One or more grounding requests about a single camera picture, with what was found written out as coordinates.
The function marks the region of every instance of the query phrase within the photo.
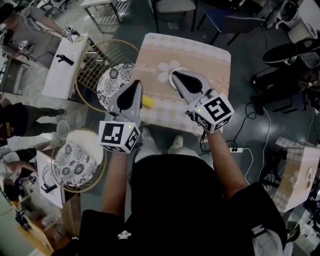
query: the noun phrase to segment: black shirt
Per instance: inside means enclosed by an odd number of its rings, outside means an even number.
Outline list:
[[[197,157],[143,158],[133,165],[130,186],[132,214],[126,222],[110,213],[83,212],[79,256],[106,250],[254,255],[251,225],[266,219],[286,243],[285,225],[260,184],[226,200],[215,171]]]
[[[28,125],[28,112],[22,103],[0,105],[0,147],[7,145],[7,139],[23,136]]]

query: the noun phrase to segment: power strip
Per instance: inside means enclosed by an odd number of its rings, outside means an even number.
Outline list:
[[[242,153],[244,151],[243,147],[238,147],[238,148],[235,148],[235,149],[233,147],[229,147],[229,149],[230,149],[231,153]]]

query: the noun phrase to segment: yellow object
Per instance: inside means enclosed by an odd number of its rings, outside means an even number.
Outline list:
[[[153,98],[143,95],[142,105],[148,108],[152,108],[155,105],[155,100]]]

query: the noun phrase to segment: white marker cube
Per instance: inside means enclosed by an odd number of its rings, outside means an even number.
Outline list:
[[[100,121],[98,143],[108,151],[130,153],[139,136],[135,122]]]
[[[194,110],[194,120],[209,133],[225,126],[235,113],[227,97],[221,93]]]

